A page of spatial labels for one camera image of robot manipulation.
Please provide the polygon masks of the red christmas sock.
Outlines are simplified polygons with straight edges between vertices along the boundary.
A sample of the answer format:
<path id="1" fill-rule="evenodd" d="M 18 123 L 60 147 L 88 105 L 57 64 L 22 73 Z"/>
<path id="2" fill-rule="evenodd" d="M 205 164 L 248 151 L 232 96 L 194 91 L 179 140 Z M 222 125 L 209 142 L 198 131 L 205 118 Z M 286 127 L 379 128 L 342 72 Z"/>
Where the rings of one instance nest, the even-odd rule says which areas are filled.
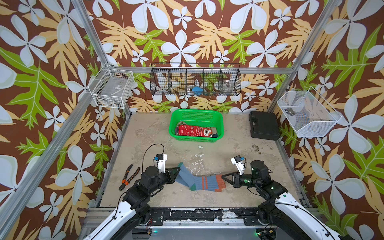
<path id="1" fill-rule="evenodd" d="M 175 134 L 187 137 L 212 138 L 214 131 L 210 128 L 203 128 L 199 126 L 178 125 L 176 126 Z"/>

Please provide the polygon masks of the brown argyle sock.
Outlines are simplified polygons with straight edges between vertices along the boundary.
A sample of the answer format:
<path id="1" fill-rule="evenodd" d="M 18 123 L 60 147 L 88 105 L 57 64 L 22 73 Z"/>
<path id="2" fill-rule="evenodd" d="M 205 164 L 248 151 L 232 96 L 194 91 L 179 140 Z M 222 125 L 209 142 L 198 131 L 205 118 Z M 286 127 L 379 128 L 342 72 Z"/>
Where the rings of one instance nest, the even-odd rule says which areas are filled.
<path id="1" fill-rule="evenodd" d="M 181 122 L 179 122 L 179 123 L 177 124 L 177 127 L 179 127 L 179 126 L 183 126 L 183 125 L 187 125 L 187 123 L 181 121 Z"/>

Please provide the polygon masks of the cream purple striped sock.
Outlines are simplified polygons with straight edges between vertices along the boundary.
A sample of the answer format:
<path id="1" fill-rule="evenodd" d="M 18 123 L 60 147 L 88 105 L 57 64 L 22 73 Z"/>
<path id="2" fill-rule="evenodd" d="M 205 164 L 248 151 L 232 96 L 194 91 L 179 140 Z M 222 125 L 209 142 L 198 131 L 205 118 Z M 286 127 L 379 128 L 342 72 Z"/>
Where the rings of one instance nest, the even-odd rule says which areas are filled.
<path id="1" fill-rule="evenodd" d="M 210 137 L 211 138 L 218 138 L 219 137 L 217 128 L 211 128 Z"/>

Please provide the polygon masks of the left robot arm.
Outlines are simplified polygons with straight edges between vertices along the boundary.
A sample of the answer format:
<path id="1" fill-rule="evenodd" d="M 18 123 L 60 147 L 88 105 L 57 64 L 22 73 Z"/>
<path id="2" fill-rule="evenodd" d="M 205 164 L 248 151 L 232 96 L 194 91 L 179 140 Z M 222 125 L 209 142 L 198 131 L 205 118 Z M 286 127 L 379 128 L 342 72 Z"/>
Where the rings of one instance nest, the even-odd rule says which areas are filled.
<path id="1" fill-rule="evenodd" d="M 164 173 L 155 166 L 147 167 L 141 178 L 130 187 L 113 212 L 91 232 L 86 240 L 121 240 L 140 224 L 150 220 L 152 208 L 148 202 L 164 189 L 164 185 L 173 184 L 181 168 L 166 168 Z"/>

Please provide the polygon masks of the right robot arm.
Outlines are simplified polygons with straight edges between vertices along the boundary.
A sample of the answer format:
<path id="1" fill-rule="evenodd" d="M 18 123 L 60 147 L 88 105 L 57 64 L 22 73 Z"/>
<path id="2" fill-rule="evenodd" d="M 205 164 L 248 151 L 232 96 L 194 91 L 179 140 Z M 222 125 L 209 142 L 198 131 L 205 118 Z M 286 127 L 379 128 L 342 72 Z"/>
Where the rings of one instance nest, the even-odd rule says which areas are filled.
<path id="1" fill-rule="evenodd" d="M 231 163 L 237 172 L 222 175 L 222 179 L 234 188 L 256 189 L 257 196 L 265 201 L 257 207 L 256 220 L 267 226 L 282 229 L 294 240 L 351 240 L 327 227 L 304 208 L 280 183 L 272 180 L 264 161 L 247 162 L 235 156 Z"/>

